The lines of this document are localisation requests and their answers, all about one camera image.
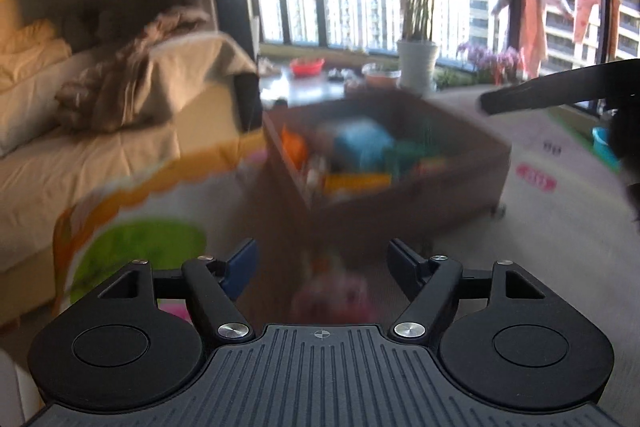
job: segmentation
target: beige sofa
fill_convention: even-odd
[[[183,40],[165,43],[162,53],[175,61],[181,46],[189,45]],[[67,207],[109,180],[260,125],[257,76],[212,78],[206,64],[190,60],[189,72],[205,76],[204,88],[168,123],[111,135],[53,128],[58,86],[114,48],[73,55],[18,84],[8,102],[0,98],[0,105],[6,103],[0,107],[0,151],[38,136],[0,159],[0,325],[54,297],[50,242],[55,220]]]

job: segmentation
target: pink pants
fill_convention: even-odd
[[[580,44],[584,40],[589,25],[589,15],[594,4],[600,6],[602,0],[575,0],[574,42]],[[611,24],[609,34],[609,57],[616,56],[618,49],[618,27],[620,24],[620,0],[611,0]]]

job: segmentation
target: brown storage drawer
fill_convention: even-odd
[[[285,156],[283,125],[309,142],[326,120],[368,116],[398,139],[420,139],[428,123],[447,157],[444,171],[411,176],[349,200],[311,200],[302,175]],[[290,207],[291,219],[311,247],[340,251],[384,250],[400,237],[415,241],[498,205],[511,147],[491,133],[400,90],[367,92],[342,100],[276,108],[264,116],[269,161]]]

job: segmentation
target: metal screw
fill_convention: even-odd
[[[415,339],[416,337],[423,336],[426,330],[422,324],[418,324],[417,322],[402,322],[395,325],[394,331],[399,337]]]
[[[249,334],[249,327],[239,322],[229,322],[218,328],[218,334],[226,339],[241,339]]]

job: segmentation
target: yellow pillow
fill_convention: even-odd
[[[0,54],[21,53],[58,37],[58,30],[49,19],[38,19],[11,35],[0,44]]]

